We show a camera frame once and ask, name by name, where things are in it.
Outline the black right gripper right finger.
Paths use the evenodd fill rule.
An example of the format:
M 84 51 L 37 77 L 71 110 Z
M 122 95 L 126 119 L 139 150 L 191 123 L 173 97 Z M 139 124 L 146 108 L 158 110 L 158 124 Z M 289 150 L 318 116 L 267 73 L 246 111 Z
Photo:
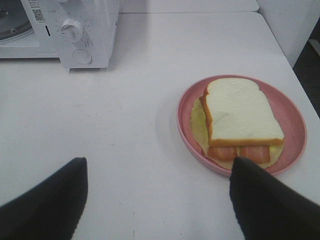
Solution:
M 246 240 L 320 238 L 320 206 L 250 159 L 236 157 L 229 180 L 229 196 Z

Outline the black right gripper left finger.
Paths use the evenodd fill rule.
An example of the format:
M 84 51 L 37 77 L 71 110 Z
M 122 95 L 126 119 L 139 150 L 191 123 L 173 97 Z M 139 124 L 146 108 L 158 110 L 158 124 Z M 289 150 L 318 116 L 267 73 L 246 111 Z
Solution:
M 0 207 L 2 240 L 70 240 L 88 197 L 88 168 L 76 157 Z

